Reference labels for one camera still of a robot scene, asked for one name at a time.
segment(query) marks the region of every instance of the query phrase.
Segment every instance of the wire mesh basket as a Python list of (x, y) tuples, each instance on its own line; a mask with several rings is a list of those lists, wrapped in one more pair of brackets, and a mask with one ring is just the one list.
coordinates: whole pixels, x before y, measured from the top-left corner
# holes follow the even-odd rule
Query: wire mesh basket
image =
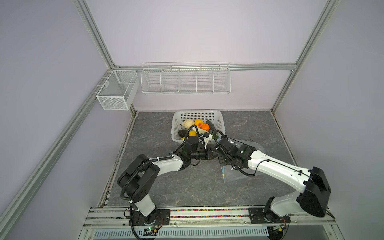
[(144, 94), (230, 93), (229, 64), (143, 67)]
[[(224, 127), (224, 120), (223, 116), (221, 115), (220, 111), (216, 110), (191, 110), (191, 111), (179, 111), (175, 112), (173, 114), (173, 119), (172, 119), (172, 129), (171, 129), (171, 135), (172, 135), (172, 140), (178, 143), (182, 143), (183, 140), (180, 140), (179, 136), (179, 130), (185, 129), (183, 127), (183, 122), (187, 119), (200, 119), (204, 123), (206, 123), (207, 120), (211, 121), (215, 128), (219, 131), (221, 131), (223, 134), (225, 134), (225, 127)], [(208, 131), (210, 134), (213, 134), (213, 131), (210, 129)], [(208, 144), (214, 144), (215, 139), (209, 140)]]
[(105, 110), (129, 110), (139, 85), (136, 71), (113, 70), (96, 97)]

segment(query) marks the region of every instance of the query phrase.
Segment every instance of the orange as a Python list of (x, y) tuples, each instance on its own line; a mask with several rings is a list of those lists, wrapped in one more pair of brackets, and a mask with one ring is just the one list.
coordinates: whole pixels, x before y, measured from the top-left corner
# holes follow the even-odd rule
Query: orange
[(196, 119), (195, 120), (195, 125), (199, 128), (201, 128), (201, 126), (204, 124), (204, 122), (200, 119)]
[(209, 131), (209, 125), (204, 123), (202, 126), (201, 126), (201, 129), (202, 130), (206, 130), (206, 131)]
[(197, 132), (195, 132), (195, 131), (192, 130), (192, 131), (189, 132), (189, 135), (190, 135), (190, 136), (197, 136)]

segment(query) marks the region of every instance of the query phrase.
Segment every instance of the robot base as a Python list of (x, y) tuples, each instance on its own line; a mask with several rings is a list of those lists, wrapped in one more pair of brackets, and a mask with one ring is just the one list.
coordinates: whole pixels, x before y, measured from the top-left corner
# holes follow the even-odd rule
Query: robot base
[[(263, 207), (250, 207), (248, 208), (249, 218), (251, 219), (251, 223), (271, 223), (267, 219), (265, 219), (265, 214), (263, 212)], [(291, 218), (289, 216), (283, 216), (281, 218), (275, 218), (273, 223), (290, 223)]]
[[(132, 222), (135, 226), (145, 226), (146, 221), (142, 218), (140, 212), (132, 210)], [(158, 209), (156, 212), (155, 222), (150, 225), (161, 225), (163, 222), (164, 225), (169, 225), (170, 219), (170, 210), (169, 209)]]

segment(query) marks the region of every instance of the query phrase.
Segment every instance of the white wall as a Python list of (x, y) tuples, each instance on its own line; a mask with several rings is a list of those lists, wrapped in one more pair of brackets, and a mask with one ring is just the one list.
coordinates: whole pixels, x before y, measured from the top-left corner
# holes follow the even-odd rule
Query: white wall
[(133, 105), (136, 110), (271, 109), (289, 70), (232, 71), (230, 94), (144, 95), (141, 87)]
[(77, 239), (90, 207), (112, 171), (130, 121), (129, 111), (96, 102), (8, 240)]
[(383, 11), (341, 1), (276, 113), (300, 165), (325, 171), (348, 240), (382, 239)]
[(1, 1), (0, 214), (105, 71), (72, 1)]
[(326, 0), (87, 0), (114, 62), (296, 62)]

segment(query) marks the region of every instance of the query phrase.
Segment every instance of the yellow lemon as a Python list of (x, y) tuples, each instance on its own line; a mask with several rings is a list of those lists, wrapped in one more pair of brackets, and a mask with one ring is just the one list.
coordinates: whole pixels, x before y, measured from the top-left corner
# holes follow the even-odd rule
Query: yellow lemon
[(197, 133), (192, 130), (192, 131), (189, 132), (189, 136), (197, 136)]

